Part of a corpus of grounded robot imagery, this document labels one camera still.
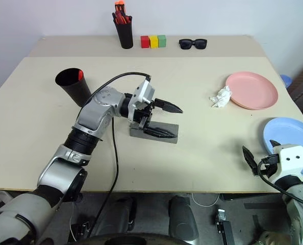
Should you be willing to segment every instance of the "green block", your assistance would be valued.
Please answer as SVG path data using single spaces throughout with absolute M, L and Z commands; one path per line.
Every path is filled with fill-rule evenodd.
M 158 35 L 158 47 L 166 47 L 166 37 L 165 35 Z

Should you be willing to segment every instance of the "red block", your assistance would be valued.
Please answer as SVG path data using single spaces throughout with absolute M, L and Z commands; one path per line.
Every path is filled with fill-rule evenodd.
M 148 36 L 140 36 L 141 47 L 149 48 L 149 38 Z

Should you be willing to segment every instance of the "black cable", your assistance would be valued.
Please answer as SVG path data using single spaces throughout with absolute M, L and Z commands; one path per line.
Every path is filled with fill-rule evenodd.
M 292 199 L 295 199 L 296 201 L 300 202 L 303 204 L 303 200 L 296 197 L 295 195 L 293 194 L 290 194 L 288 193 L 287 191 L 283 190 L 282 188 L 280 188 L 279 186 L 277 185 L 274 185 L 272 183 L 270 183 L 268 180 L 265 179 L 265 177 L 262 175 L 261 173 L 261 166 L 263 165 L 264 163 L 261 161 L 259 164 L 258 164 L 258 167 L 257 167 L 257 171 L 258 171 L 258 175 L 260 176 L 260 178 L 268 185 L 270 185 L 271 187 L 273 187 L 274 189 L 278 190 L 279 192 L 281 192 L 282 194 L 284 195 L 287 195 L 288 197 L 292 198 Z
M 78 116 L 82 110 L 82 108 L 85 107 L 85 105 L 87 105 L 91 99 L 99 92 L 101 91 L 103 88 L 105 88 L 107 85 L 109 85 L 110 83 L 114 82 L 116 79 L 119 79 L 121 77 L 124 77 L 124 76 L 128 76 L 128 75 L 139 75 L 139 76 L 144 76 L 146 77 L 146 79 L 148 81 L 150 81 L 150 75 L 146 74 L 146 73 L 142 73 L 142 72 L 136 72 L 136 71 L 132 71 L 132 72 L 126 72 L 126 73 L 122 73 L 120 75 L 117 75 L 116 77 L 113 77 L 111 80 L 107 81 L 106 83 L 104 83 L 103 85 L 101 85 L 101 87 L 99 87 L 98 89 L 95 90 L 94 93 L 91 94 L 91 96 L 86 100 L 86 102 L 83 104 L 83 106 L 81 107 L 79 113 L 78 113 Z
M 91 233 L 92 233 L 92 230 L 94 229 L 96 223 L 97 223 L 97 220 L 98 218 L 100 217 L 100 214 L 102 213 L 104 207 L 105 207 L 105 204 L 107 203 L 107 201 L 109 200 L 109 197 L 116 185 L 116 181 L 117 181 L 117 178 L 119 176 L 119 160 L 118 160 L 118 156 L 117 156 L 117 149 L 116 149 L 116 143 L 115 143 L 115 135 L 114 135 L 114 118 L 112 118 L 112 136 L 113 136 L 113 145 L 114 145 L 114 152 L 115 152 L 115 160 L 116 160 L 116 175 L 115 175 L 115 179 L 113 181 L 113 184 L 112 184 L 112 187 L 111 189 L 109 190 L 109 192 L 107 193 L 107 196 L 103 202 L 103 204 L 101 205 L 99 211 L 98 211 L 98 214 L 97 216 L 95 217 L 93 223 L 92 223 L 92 226 L 90 227 L 89 229 L 89 232 L 88 232 L 88 235 L 87 235 L 87 238 L 90 237 Z

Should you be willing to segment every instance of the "white cable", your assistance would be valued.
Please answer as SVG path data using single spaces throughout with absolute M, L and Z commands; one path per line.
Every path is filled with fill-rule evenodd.
M 70 221 L 69 221 L 69 224 L 70 224 L 70 232 L 71 232 L 71 235 L 72 235 L 74 241 L 77 241 L 76 238 L 74 237 L 74 234 L 73 234 L 72 228 L 71 228 L 71 221 L 72 221 L 73 213 L 74 213 L 74 203 L 72 202 L 72 214 L 71 214 Z
M 193 201 L 194 201 L 195 204 L 197 204 L 198 206 L 201 206 L 201 207 L 205 207 L 205 208 L 214 206 L 217 203 L 218 199 L 219 199 L 219 194 L 218 194 L 216 200 L 212 204 L 210 204 L 210 205 L 202 205 L 202 204 L 196 202 L 196 200 L 193 197 L 193 193 L 191 193 L 191 196 L 192 196 L 192 199 L 193 199 Z

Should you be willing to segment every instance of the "sunglasses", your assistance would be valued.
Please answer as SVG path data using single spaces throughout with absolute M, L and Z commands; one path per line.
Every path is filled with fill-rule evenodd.
M 207 40 L 206 39 L 196 39 L 196 40 L 191 40 L 191 39 L 181 39 L 179 40 L 179 44 L 181 49 L 183 50 L 189 50 L 191 46 L 195 46 L 196 49 L 198 50 L 204 50 L 207 46 Z

